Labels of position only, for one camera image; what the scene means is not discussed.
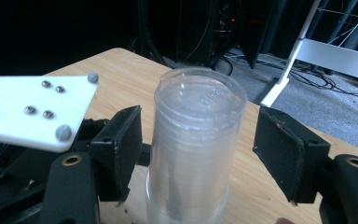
transparent container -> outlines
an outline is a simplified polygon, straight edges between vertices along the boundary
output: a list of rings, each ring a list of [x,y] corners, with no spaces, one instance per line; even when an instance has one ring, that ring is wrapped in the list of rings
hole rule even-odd
[[[161,77],[146,179],[149,223],[219,223],[246,102],[243,87],[209,68]]]

wooden table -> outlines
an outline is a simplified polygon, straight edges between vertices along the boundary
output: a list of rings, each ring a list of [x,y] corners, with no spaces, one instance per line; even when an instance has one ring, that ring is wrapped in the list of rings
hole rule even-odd
[[[118,110],[140,105],[143,139],[150,144],[153,133],[154,91],[159,77],[169,70],[170,68],[127,50],[111,49],[50,75],[77,76],[97,72],[100,86],[86,119],[110,119]],[[314,204],[292,206],[252,151],[258,108],[258,105],[249,103],[241,123],[230,177],[231,196],[222,223],[275,223],[279,217],[286,217],[295,223],[321,223],[321,197],[318,196]],[[328,134],[315,132],[331,144],[330,157],[342,153],[358,156],[358,147]],[[147,223],[146,170],[144,167],[135,168],[130,183],[130,196],[120,207],[116,207],[117,203],[100,203],[103,223]]]

screw head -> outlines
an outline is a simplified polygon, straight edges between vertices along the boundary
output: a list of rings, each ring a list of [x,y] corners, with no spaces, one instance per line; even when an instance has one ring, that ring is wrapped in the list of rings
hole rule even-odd
[[[50,87],[51,83],[49,81],[47,81],[47,80],[44,80],[44,81],[42,81],[42,86],[43,87]]]
[[[96,73],[90,73],[87,76],[87,80],[89,81],[89,83],[97,83],[98,82],[98,74]]]
[[[46,110],[45,112],[43,112],[43,117],[45,117],[46,119],[52,119],[54,117],[54,113],[50,110]]]
[[[72,136],[71,127],[69,127],[69,125],[63,124],[56,129],[55,134],[56,134],[56,138],[59,141],[62,141],[62,142],[67,141]]]
[[[36,107],[34,107],[33,105],[28,105],[25,107],[24,112],[25,114],[33,114],[34,112],[36,112]]]
[[[62,87],[62,86],[58,86],[58,87],[56,88],[56,91],[57,91],[57,92],[64,92],[64,91],[65,91],[65,88]]]

dark background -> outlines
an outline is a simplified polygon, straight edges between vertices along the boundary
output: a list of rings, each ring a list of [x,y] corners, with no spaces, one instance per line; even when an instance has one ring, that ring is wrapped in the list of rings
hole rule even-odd
[[[258,52],[285,59],[312,2],[149,0],[147,28],[161,54],[175,61],[212,66],[237,45],[248,62]],[[108,49],[127,48],[138,34],[135,3],[0,0],[0,75],[43,75]],[[323,0],[321,7],[344,14],[319,11],[307,37],[358,50],[358,26],[345,39],[358,24],[358,17],[348,15],[358,15],[358,1]]]

white plastic plate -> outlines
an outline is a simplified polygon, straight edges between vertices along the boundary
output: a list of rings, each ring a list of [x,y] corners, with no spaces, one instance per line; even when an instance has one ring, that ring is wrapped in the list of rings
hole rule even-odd
[[[50,83],[44,87],[43,81]],[[0,142],[63,152],[73,143],[98,76],[0,77]],[[27,112],[27,106],[35,108]],[[44,116],[45,111],[52,117]]]

